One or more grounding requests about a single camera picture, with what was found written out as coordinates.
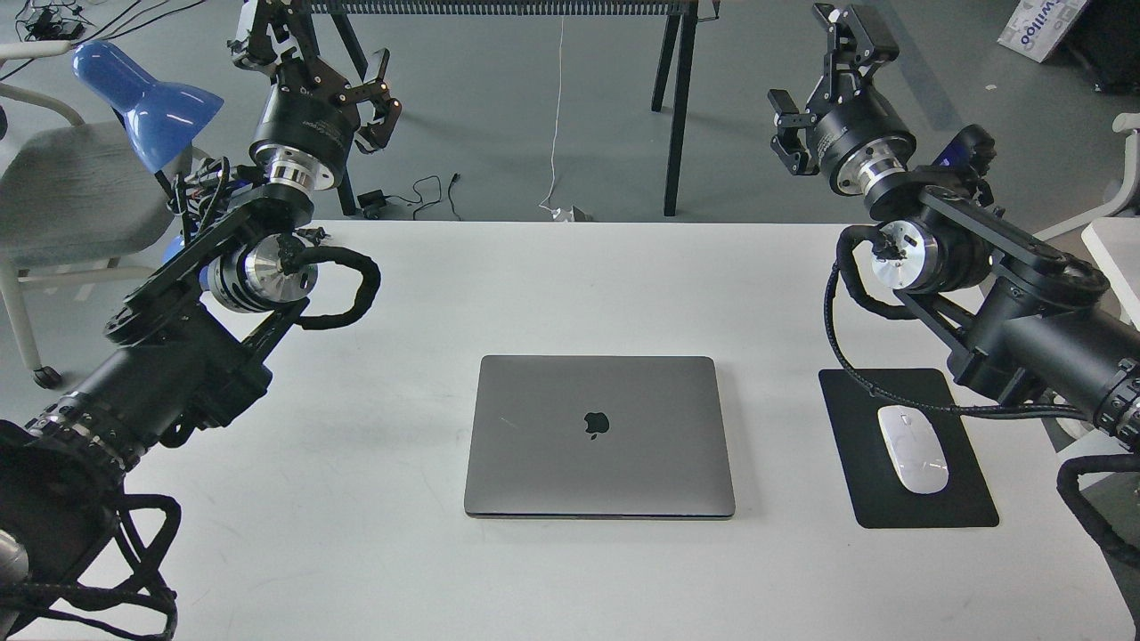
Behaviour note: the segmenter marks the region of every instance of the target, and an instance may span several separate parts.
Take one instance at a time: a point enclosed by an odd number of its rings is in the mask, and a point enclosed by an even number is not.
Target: white table
[[[1140,323],[1140,219],[1099,218],[1084,228],[1081,240],[1108,276],[1121,308]]]
[[[966,421],[999,527],[855,522],[816,382],[836,366],[820,318],[839,227],[325,227],[384,270],[373,311],[294,331],[269,360],[267,398],[128,478],[184,506],[164,565],[178,639],[1133,638],[1104,558],[1053,489],[1037,422]],[[347,305],[356,281],[323,269],[317,311]],[[845,297],[837,314],[861,366],[944,362],[915,323]],[[486,354],[712,357],[736,517],[466,517]],[[22,638],[66,634],[91,636],[40,622]]]

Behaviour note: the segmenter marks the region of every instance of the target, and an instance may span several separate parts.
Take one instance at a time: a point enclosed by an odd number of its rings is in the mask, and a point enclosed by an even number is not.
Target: apple logo
[[[610,431],[610,419],[602,414],[601,412],[591,412],[586,414],[586,433],[589,435],[589,440],[597,438],[597,435],[604,435]]]

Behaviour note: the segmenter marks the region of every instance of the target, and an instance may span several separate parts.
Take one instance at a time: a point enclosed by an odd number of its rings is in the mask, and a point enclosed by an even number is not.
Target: white chair
[[[1098,218],[1116,216],[1121,210],[1133,204],[1137,192],[1140,190],[1140,114],[1124,113],[1117,115],[1113,121],[1113,131],[1127,135],[1127,138],[1124,139],[1124,179],[1116,195],[1100,206],[1094,206],[1084,213],[1078,213],[1073,218],[1037,232],[1034,234],[1037,240],[1051,241]]]
[[[0,64],[58,56],[67,42],[0,46]],[[119,257],[158,241],[173,217],[166,195],[139,162],[119,122],[88,124],[66,104],[0,83],[0,98],[49,108],[70,127],[40,131],[0,177],[0,297],[24,366],[36,383],[54,388],[59,374],[40,362],[25,290],[146,278],[154,269],[120,267]],[[186,167],[189,154],[178,163]],[[106,261],[106,267],[32,275],[32,268]]]

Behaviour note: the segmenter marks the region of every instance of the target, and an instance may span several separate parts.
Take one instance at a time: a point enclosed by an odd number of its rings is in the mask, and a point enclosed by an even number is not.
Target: chair wheel
[[[35,379],[35,384],[43,389],[56,389],[59,383],[64,382],[64,378],[59,375],[51,367],[40,367],[32,372],[32,378]]]

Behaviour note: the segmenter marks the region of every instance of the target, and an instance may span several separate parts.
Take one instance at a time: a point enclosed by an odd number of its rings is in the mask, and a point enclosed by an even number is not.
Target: blue desk lamp
[[[119,47],[101,40],[80,44],[72,68],[80,82],[122,114],[131,146],[150,172],[174,160],[221,108],[218,96],[160,82]]]

